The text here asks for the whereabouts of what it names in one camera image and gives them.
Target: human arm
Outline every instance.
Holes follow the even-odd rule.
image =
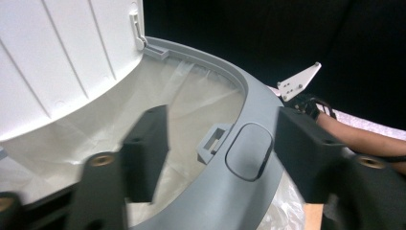
[[[406,155],[406,141],[347,126],[329,117],[326,113],[320,112],[317,124],[352,150],[384,157]],[[395,170],[406,174],[406,162],[391,164]]]

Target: brass insert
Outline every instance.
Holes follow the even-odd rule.
[[[377,161],[377,160],[375,160],[373,158],[370,158],[368,156],[359,156],[358,157],[358,162],[361,165],[364,165],[366,167],[370,167],[370,168],[373,168],[373,169],[381,170],[381,169],[385,168],[385,165],[382,162]]]
[[[6,211],[14,202],[13,198],[1,197],[0,198],[0,212]]]
[[[104,166],[104,165],[110,164],[113,161],[114,161],[114,156],[101,155],[101,156],[93,158],[92,161],[90,162],[90,165],[93,167]]]

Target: white lid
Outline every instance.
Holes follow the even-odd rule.
[[[1,1],[0,141],[76,111],[125,78],[142,57],[142,8],[141,0]]]

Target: black background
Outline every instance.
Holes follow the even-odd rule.
[[[151,0],[146,34],[224,58],[265,84],[320,61],[305,92],[406,129],[406,1]]]

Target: gray plastic rim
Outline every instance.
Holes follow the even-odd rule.
[[[281,101],[254,77],[218,57],[158,38],[148,45],[168,50],[182,58],[216,71],[232,81],[245,95],[237,121],[221,148],[193,183],[167,208],[130,229],[256,229],[281,181],[283,167],[272,153],[262,176],[246,181],[226,165],[226,155],[246,124],[257,124],[275,135]]]

